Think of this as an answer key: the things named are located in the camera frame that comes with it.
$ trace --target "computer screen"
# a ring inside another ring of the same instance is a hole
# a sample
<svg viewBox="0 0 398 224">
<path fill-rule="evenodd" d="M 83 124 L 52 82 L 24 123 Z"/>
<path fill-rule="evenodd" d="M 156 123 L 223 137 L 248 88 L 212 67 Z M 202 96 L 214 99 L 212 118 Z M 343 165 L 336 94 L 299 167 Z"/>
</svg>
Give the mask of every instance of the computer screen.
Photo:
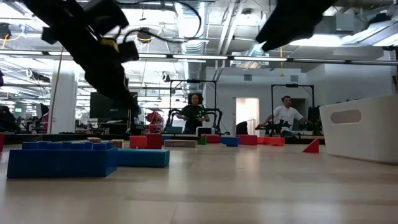
<svg viewBox="0 0 398 224">
<path fill-rule="evenodd" d="M 128 119 L 128 108 L 119 105 L 114 100 L 100 94 L 91 93 L 90 98 L 90 118 L 106 118 L 108 120 Z"/>
</svg>

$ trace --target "doorway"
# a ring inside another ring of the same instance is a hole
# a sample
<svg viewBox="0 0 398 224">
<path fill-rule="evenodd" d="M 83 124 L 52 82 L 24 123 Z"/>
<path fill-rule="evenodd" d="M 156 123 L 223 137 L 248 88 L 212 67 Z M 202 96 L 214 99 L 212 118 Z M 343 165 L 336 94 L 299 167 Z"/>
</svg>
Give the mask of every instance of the doorway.
<svg viewBox="0 0 398 224">
<path fill-rule="evenodd" d="M 237 124 L 247 121 L 248 133 L 252 135 L 259 135 L 259 131 L 255 131 L 256 125 L 260 120 L 260 99 L 259 98 L 236 98 L 235 106 L 235 122 Z"/>
<path fill-rule="evenodd" d="M 307 107 L 305 106 L 306 99 L 303 98 L 292 98 L 292 107 L 296 109 L 301 115 L 307 117 Z M 293 122 L 293 129 L 294 131 L 299 130 L 300 122 L 296 119 Z"/>
</svg>

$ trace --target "blue toy brick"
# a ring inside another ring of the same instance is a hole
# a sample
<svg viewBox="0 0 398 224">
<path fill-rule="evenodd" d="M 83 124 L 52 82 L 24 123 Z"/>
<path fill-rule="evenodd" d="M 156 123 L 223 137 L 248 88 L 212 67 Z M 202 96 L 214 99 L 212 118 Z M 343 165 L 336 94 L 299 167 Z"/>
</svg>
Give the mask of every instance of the blue toy brick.
<svg viewBox="0 0 398 224">
<path fill-rule="evenodd" d="M 221 137 L 220 142 L 230 147 L 236 147 L 240 144 L 240 140 L 237 137 Z"/>
<path fill-rule="evenodd" d="M 50 141 L 39 141 L 39 148 L 38 149 L 46 149 L 47 148 L 47 143 Z"/>
<path fill-rule="evenodd" d="M 112 149 L 112 148 L 113 148 L 113 143 L 106 142 L 106 149 Z"/>
<path fill-rule="evenodd" d="M 106 177 L 118 150 L 10 150 L 7 178 Z"/>
<path fill-rule="evenodd" d="M 162 149 L 118 149 L 118 166 L 167 167 L 170 151 Z"/>
<path fill-rule="evenodd" d="M 83 142 L 74 142 L 70 145 L 70 149 L 78 149 L 78 150 L 83 150 L 85 149 L 85 143 Z"/>
<path fill-rule="evenodd" d="M 93 149 L 93 143 L 92 142 L 84 142 L 85 149 L 91 150 Z"/>
<path fill-rule="evenodd" d="M 93 144 L 94 150 L 106 150 L 107 148 L 108 148 L 108 145 L 106 143 L 94 143 Z"/>
<path fill-rule="evenodd" d="M 62 142 L 48 142 L 44 149 L 62 149 Z"/>
<path fill-rule="evenodd" d="M 23 142 L 22 149 L 39 149 L 38 142 Z"/>
<path fill-rule="evenodd" d="M 162 136 L 162 145 L 164 145 L 165 140 L 171 140 L 171 136 Z"/>
<path fill-rule="evenodd" d="M 71 149 L 72 148 L 72 142 L 63 142 L 62 143 L 62 149 Z"/>
</svg>

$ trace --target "white plastic bin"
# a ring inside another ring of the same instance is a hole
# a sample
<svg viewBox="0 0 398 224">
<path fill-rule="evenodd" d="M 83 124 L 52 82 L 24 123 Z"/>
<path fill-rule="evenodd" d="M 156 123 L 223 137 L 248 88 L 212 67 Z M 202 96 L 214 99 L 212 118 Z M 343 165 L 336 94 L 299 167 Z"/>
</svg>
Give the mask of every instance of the white plastic bin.
<svg viewBox="0 0 398 224">
<path fill-rule="evenodd" d="M 322 106 L 329 155 L 398 164 L 398 96 Z"/>
</svg>

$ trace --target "woman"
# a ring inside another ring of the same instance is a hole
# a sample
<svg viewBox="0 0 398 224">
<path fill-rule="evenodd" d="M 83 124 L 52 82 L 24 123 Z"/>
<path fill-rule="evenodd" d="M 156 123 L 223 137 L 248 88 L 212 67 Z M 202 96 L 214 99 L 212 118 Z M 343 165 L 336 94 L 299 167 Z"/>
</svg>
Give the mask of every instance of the woman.
<svg viewBox="0 0 398 224">
<path fill-rule="evenodd" d="M 185 123 L 184 134 L 196 134 L 197 127 L 202 126 L 202 122 L 209 122 L 210 118 L 207 114 L 203 114 L 204 110 L 200 106 L 202 104 L 203 97 L 200 93 L 194 93 L 191 95 L 188 105 L 184 107 L 177 117 L 187 121 Z"/>
</svg>

